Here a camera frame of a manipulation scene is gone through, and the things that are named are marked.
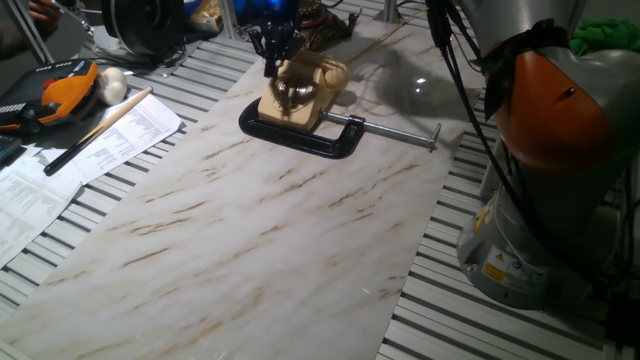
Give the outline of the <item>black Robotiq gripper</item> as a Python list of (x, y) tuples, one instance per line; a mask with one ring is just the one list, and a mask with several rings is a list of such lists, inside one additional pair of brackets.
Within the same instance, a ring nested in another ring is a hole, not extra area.
[[(267, 78), (274, 78), (284, 62), (291, 60), (306, 43), (298, 30), (300, 3), (300, 0), (266, 0), (261, 25), (248, 31), (256, 54), (265, 60)], [(276, 29), (275, 47), (273, 29)]]

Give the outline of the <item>person's bare hand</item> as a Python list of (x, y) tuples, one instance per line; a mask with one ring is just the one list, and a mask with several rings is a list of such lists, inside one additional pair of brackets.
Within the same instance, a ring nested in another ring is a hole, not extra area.
[(62, 13), (50, 0), (30, 0), (28, 12), (37, 30), (44, 38), (54, 34), (62, 18)]

